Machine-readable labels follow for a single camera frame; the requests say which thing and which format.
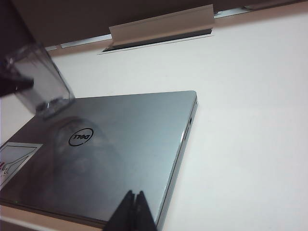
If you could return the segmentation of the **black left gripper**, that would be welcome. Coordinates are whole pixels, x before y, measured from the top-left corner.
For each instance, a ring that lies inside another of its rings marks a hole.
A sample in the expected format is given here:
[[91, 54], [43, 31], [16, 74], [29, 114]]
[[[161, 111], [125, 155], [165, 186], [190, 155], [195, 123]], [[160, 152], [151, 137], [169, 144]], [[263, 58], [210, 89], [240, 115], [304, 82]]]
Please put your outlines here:
[[[0, 2], [0, 61], [3, 62], [8, 55], [32, 44], [41, 44], [41, 42], [31, 34], [12, 1], [2, 0]], [[33, 78], [17, 71], [6, 71], [0, 74], [1, 97], [22, 92], [33, 86]]]

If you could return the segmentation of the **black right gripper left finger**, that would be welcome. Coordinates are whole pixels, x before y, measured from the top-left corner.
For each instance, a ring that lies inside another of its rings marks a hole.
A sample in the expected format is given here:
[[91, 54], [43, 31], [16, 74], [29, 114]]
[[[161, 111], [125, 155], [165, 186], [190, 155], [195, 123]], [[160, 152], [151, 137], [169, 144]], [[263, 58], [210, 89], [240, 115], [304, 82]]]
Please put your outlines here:
[[135, 194], [128, 191], [103, 228], [104, 231], [136, 231], [134, 211]]

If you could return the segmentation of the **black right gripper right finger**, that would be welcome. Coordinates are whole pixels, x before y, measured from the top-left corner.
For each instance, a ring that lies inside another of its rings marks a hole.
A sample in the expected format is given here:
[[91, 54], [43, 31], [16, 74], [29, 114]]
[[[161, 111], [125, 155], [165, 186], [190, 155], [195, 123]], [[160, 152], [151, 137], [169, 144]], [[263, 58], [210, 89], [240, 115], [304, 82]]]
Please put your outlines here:
[[137, 231], [156, 231], [156, 224], [149, 209], [143, 191], [136, 198], [136, 230]]

